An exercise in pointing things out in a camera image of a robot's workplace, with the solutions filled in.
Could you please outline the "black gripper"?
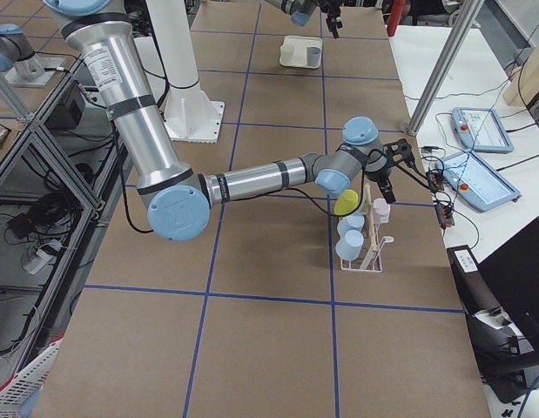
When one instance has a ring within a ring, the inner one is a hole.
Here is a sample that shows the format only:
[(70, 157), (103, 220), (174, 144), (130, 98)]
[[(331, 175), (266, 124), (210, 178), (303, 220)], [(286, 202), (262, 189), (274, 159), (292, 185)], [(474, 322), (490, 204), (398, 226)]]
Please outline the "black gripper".
[(395, 202), (393, 186), (389, 181), (392, 169), (404, 162), (407, 166), (415, 166), (412, 147), (404, 138), (396, 142), (374, 148), (368, 155), (365, 174), (367, 178), (381, 184), (381, 194), (388, 204)]
[(327, 15), (327, 28), (334, 39), (340, 37), (339, 30), (343, 27), (340, 17), (340, 0), (319, 0), (322, 13)]

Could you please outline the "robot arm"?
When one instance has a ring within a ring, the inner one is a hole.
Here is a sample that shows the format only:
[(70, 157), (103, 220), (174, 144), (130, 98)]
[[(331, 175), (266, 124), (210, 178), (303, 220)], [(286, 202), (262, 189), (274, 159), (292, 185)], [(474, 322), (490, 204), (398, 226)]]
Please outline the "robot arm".
[(405, 138), (331, 93), (340, 75), (280, 66), (289, 19), (268, 3), (207, 1), (189, 18), (180, 1), (150, 1), (149, 37), (134, 37), (121, 1), (47, 8), (129, 154), (138, 219), (160, 238), (213, 233), (236, 201), (232, 224), (249, 226), (274, 193), (303, 190), (327, 216), (352, 187), (391, 200), (392, 172), (414, 162)]
[(304, 27), (319, 10), (327, 15), (326, 25), (334, 39), (340, 37), (339, 30), (343, 27), (340, 7), (343, 1), (336, 0), (266, 0), (276, 9), (288, 15), (292, 23), (298, 27)]

